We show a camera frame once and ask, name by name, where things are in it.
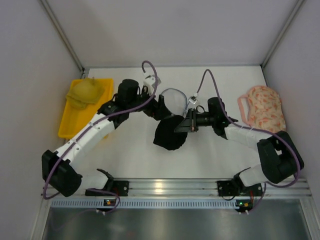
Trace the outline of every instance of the white table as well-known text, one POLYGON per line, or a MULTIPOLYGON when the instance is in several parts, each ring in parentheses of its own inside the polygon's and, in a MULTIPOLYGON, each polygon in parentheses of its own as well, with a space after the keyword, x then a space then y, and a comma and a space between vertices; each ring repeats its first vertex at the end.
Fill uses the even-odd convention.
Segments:
MULTIPOLYGON (((159 95, 166 88, 177 88, 188 97, 199 87, 207 67, 157 67, 162 81, 159 95)), ((228 115, 241 122, 237 98, 251 87, 265 85, 259 66, 214 66, 209 67, 217 81, 221 98, 228 115)), ((112 78, 117 91, 123 79, 134 79, 143 83, 141 68, 93 68, 89 75, 112 78)), ((183 98, 176 92, 166 92, 166 105, 174 111, 182 111, 183 98)), ((208 109, 207 99, 216 92, 208 74, 199 94, 201 104, 208 109)), ((142 112, 131 113, 107 139, 103 139, 86 156, 79 172, 97 168, 104 169, 115 178, 231 178, 241 170, 258 164, 258 154, 237 142, 217 136, 211 127, 201 127, 189 133, 184 145, 178 150, 168 151, 154 145, 154 135, 159 122, 142 112)))

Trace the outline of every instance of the orange floral fabric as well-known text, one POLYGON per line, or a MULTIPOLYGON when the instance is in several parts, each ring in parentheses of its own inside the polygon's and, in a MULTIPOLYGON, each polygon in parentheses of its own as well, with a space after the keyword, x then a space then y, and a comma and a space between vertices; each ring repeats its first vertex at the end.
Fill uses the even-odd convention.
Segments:
MULTIPOLYGON (((247 95, 238 99, 247 98, 249 113, 246 119, 242 119, 251 127, 268 130, 272 133, 286 130, 286 123, 281 108, 279 94, 267 86, 254 86, 247 95)), ((241 117, 245 116, 244 109, 240 105, 241 117)))

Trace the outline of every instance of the yellow bin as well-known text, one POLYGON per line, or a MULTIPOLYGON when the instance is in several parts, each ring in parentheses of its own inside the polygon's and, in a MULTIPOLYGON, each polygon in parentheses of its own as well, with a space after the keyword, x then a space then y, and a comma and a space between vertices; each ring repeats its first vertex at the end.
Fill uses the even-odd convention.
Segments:
MULTIPOLYGON (((97 79, 104 88, 104 92, 96 104, 88 104, 85 109, 78 110, 73 108, 66 101, 63 111, 58 136, 63 139, 72 139, 81 129, 83 129, 96 114, 102 104, 111 100, 114 92, 114 81, 111 78, 97 79)), ((70 85, 70 89, 80 83, 82 79, 75 79, 70 85)))

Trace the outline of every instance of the white wall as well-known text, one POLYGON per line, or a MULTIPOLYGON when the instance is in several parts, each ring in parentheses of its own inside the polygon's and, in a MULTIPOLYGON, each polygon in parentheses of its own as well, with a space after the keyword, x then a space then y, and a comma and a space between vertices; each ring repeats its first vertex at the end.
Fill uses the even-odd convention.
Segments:
POLYGON ((0 237, 28 239, 69 82, 79 72, 36 0, 0 6, 0 237))
POLYGON ((265 69, 320 210, 320 1, 307 0, 265 69))
POLYGON ((48 0, 85 67, 259 65, 296 0, 48 0))

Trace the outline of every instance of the purple cable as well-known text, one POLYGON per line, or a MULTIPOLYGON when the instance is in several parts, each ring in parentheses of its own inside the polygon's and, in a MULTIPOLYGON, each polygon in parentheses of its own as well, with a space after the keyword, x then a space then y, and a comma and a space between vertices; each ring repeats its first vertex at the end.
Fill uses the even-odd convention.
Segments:
MULTIPOLYGON (((147 101, 145 101, 144 103, 140 104, 139 106, 136 106, 136 107, 133 107, 133 108, 130 108, 128 110, 123 110, 123 111, 118 111, 118 112, 115 112, 115 113, 111 113, 109 114, 108 116, 104 116, 100 119, 98 119, 97 121, 95 121, 93 123, 93 125, 96 125, 98 123, 100 123, 101 121, 105 120, 105 119, 108 119, 108 118, 111 118, 111 117, 114 117, 114 116, 117 116, 117 115, 120 115, 120 114, 126 114, 126 113, 131 113, 131 112, 134 112, 140 108, 143 108, 145 105, 147 105, 154 97, 155 97, 155 94, 156 94, 156 91, 157 91, 157 87, 158 87, 158 74, 157 74, 157 71, 156 71, 156 68, 155 66, 148 60, 144 60, 142 62, 142 71, 145 73, 146 70, 145 70, 145 64, 149 64, 150 67, 152 68, 153 70, 153 73, 154 73, 154 77, 155 77, 155 86, 154 86, 154 90, 153 90, 153 93, 150 95, 149 99, 147 101)), ((89 126, 87 127, 77 138, 76 138, 76 142, 78 142, 90 129, 92 128, 92 126, 89 126)), ((56 168, 58 167, 59 163, 62 161, 62 159, 67 155, 67 153, 74 147, 76 143, 73 142, 66 150, 65 152, 59 157, 59 159, 56 161, 56 163, 53 165, 48 177, 46 178, 46 181, 45 181, 45 184, 44 184, 44 187, 43 187, 43 193, 42 193, 42 197, 43 199, 45 200, 49 200, 49 199, 52 199, 54 198, 55 196, 57 196, 59 194, 59 192, 51 195, 51 196, 47 196, 47 189, 48 189, 48 186, 49 186, 49 182, 50 182, 50 179, 52 177, 52 175, 54 174, 54 171, 56 170, 56 168)))
POLYGON ((274 136, 275 138, 277 138, 280 142, 282 142, 285 147, 290 151, 291 155, 293 156, 294 160, 295 160, 295 163, 296 163, 296 168, 297 168, 297 171, 296 171, 296 175, 294 175, 294 180, 290 183, 288 183, 287 185, 276 185, 276 184, 273 184, 271 182, 267 182, 269 185, 271 186, 274 186, 276 188, 287 188, 287 187, 290 187, 292 186, 293 184, 295 184, 297 181, 298 181, 298 178, 300 176, 300 163, 299 163, 299 160, 298 160, 298 157, 297 155, 295 154, 294 150, 291 148, 291 146, 281 137, 279 137, 277 134, 273 133, 273 132, 270 132, 270 131, 267 131, 267 130, 263 130, 263 129, 257 129, 257 128, 251 128, 251 127, 247 127, 247 126, 241 126, 235 122, 233 122, 227 115, 226 113, 226 110, 223 106, 223 103, 222 103, 222 100, 220 98, 220 94, 219 94, 219 90, 218 90, 218 87, 217 87, 217 83, 216 83, 216 80, 215 80, 215 77, 213 75, 213 73, 211 72, 210 69, 206 69, 203 73, 203 76, 202 76, 202 80, 201 80, 201 83, 200 83, 200 86, 197 90, 197 93, 199 93, 200 91, 200 88, 203 84, 203 81, 205 79, 205 76, 206 76, 206 73, 209 73, 212 77, 212 80, 213 80, 213 84, 214 84, 214 88, 215 88, 215 91, 216 91, 216 95, 218 97, 218 101, 220 103, 220 106, 221 106, 221 109, 223 111, 223 114, 225 115, 226 119, 233 125, 235 125, 236 127, 238 128, 244 128, 244 129, 248 129, 248 130, 253 130, 253 131, 256 131, 256 132, 261 132, 261 133, 266 133, 266 134, 270 134, 272 136, 274 136))
MULTIPOLYGON (((103 191, 103 190, 98 190, 98 189, 94 189, 94 188, 89 188, 87 189, 89 191, 92 191, 92 192, 97 192, 97 193, 103 193, 103 194, 109 194, 109 195, 112 195, 112 196, 115 196, 116 199, 117 199, 117 203, 116 205, 111 208, 109 211, 106 211, 105 213, 106 214, 110 214, 112 212, 114 212, 116 210, 116 208, 119 206, 120 204, 120 197, 113 193, 113 192, 110 192, 110 191, 103 191)), ((83 210, 81 212, 78 212, 76 213, 75 215, 73 215, 68 221, 66 221, 65 223, 63 223, 62 225, 60 225, 59 227, 55 227, 54 226, 54 221, 53 221, 53 217, 51 215, 51 218, 50 218, 50 225, 51 225, 51 228, 55 231, 55 232, 58 232, 60 231, 61 229, 63 229, 67 224, 69 224, 70 222, 72 222, 73 220, 75 220, 77 217, 79 217, 80 215, 84 214, 84 213, 87 213, 87 212, 93 212, 93 211, 96 211, 96 209, 93 209, 93 208, 90 208, 90 209, 86 209, 86 210, 83 210)))

